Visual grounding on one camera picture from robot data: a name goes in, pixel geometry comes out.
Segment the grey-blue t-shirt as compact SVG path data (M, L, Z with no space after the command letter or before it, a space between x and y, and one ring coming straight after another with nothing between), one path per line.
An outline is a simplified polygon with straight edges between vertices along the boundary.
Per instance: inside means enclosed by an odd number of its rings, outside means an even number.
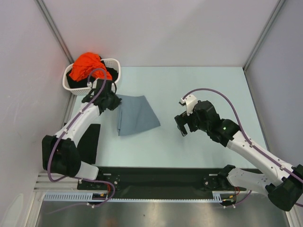
M131 136L160 127L160 121L145 96L118 95L117 132Z

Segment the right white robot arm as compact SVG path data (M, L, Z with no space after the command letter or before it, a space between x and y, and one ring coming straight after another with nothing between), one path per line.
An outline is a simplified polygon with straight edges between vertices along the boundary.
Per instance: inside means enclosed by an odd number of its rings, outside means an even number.
M175 116L177 128L182 136L190 132L203 131L214 142L241 155L259 171L259 174L227 165L218 178L219 186L229 190L233 186L246 188L268 197L279 209L290 211L303 194L303 166L293 166L260 148L239 123L223 119L209 101L200 101L194 95L180 99L185 112Z

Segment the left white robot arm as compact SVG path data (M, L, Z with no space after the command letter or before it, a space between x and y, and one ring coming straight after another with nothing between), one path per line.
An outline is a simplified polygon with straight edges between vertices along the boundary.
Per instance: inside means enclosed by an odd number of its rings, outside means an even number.
M104 185L105 178L99 174L99 168L81 159L78 143L97 117L121 104L122 99L112 88L116 88L112 80L95 80L77 113L55 135L42 139L43 168L51 182L71 177L88 180L94 189Z

